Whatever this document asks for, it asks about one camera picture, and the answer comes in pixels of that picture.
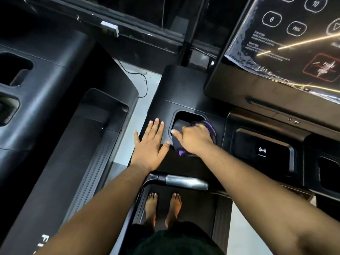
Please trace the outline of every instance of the gray floor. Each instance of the gray floor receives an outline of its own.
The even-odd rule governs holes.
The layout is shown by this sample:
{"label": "gray floor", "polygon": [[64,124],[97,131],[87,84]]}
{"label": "gray floor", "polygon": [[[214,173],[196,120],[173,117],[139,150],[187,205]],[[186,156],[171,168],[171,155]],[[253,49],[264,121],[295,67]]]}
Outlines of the gray floor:
{"label": "gray floor", "polygon": [[[159,74],[152,73],[150,71],[146,71],[144,69],[123,62],[122,65],[126,70],[130,72],[138,72],[145,75],[148,80],[149,90],[148,95],[145,98],[139,98],[138,100],[136,108],[128,124],[128,128],[119,146],[118,152],[116,156],[112,158],[112,160],[114,161],[114,166],[115,168],[117,168],[117,170],[112,171],[112,173],[109,175],[109,179],[113,179],[120,171],[124,170],[128,165],[132,152],[134,150],[133,131],[136,129],[138,133],[140,132],[144,124],[144,120],[147,116],[152,98],[155,95],[159,81],[161,79],[161,75]],[[144,95],[146,91],[144,77],[142,77],[141,75],[132,75],[128,73],[125,74],[134,83],[134,85],[139,91],[139,94]],[[118,247],[119,245],[115,246],[111,254],[117,254]],[[252,254],[270,255],[272,253],[270,252],[266,244],[262,241],[262,239],[254,231],[254,229],[249,225],[249,223],[241,214],[237,206],[233,203],[227,255],[252,255]]]}

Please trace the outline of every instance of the foot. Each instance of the foot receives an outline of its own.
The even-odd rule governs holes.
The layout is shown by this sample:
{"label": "foot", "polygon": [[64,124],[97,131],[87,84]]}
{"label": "foot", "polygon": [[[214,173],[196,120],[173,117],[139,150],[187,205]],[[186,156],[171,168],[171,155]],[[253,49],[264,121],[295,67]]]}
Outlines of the foot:
{"label": "foot", "polygon": [[158,200],[157,193],[151,193],[147,198],[147,202],[145,203],[145,215],[146,215],[145,223],[148,223],[153,227],[155,227],[156,225],[157,200]]}
{"label": "foot", "polygon": [[167,218],[165,219],[165,226],[167,228],[169,228],[169,226],[171,226],[174,222],[177,221],[177,216],[181,210],[181,207],[182,207],[181,196],[178,193],[172,194],[169,212]]}

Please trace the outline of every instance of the number 10 button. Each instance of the number 10 button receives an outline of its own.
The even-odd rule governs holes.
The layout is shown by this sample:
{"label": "number 10 button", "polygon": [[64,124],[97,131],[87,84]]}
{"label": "number 10 button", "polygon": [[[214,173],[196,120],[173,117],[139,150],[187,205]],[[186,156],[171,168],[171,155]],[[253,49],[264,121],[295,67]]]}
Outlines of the number 10 button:
{"label": "number 10 button", "polygon": [[317,13],[326,7],[327,2],[328,0],[307,0],[305,2],[305,9],[310,12]]}
{"label": "number 10 button", "polygon": [[262,23],[269,27],[276,27],[281,23],[281,21],[282,16],[277,12],[267,12],[262,18]]}

